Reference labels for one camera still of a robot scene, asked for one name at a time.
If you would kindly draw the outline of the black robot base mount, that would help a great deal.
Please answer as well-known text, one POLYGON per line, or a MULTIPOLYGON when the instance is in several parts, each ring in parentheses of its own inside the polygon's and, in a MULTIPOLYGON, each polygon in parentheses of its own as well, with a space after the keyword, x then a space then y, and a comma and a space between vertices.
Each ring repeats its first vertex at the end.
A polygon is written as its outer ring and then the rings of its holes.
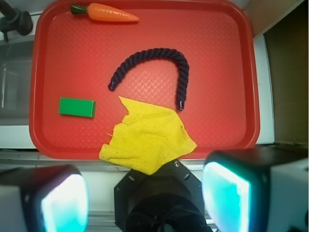
POLYGON ((151 175, 130 170, 114 187, 115 224, 123 232, 210 232, 201 187, 177 159, 151 175))

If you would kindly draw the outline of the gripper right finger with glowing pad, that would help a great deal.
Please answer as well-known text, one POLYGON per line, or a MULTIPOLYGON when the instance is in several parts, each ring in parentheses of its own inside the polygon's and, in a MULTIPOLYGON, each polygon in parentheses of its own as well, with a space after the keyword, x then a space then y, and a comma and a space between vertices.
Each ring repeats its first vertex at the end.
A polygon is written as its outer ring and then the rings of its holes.
POLYGON ((221 232, 306 232, 309 151, 258 146, 211 152, 202 170, 202 194, 221 232))

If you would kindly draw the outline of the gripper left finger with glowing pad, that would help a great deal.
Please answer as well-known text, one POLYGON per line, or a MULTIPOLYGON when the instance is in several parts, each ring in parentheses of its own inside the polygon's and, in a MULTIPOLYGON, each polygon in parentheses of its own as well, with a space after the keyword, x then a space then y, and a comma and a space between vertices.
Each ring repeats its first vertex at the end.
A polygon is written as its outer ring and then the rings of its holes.
POLYGON ((87 182, 73 165, 0 172, 2 232, 84 232, 88 212, 87 182))

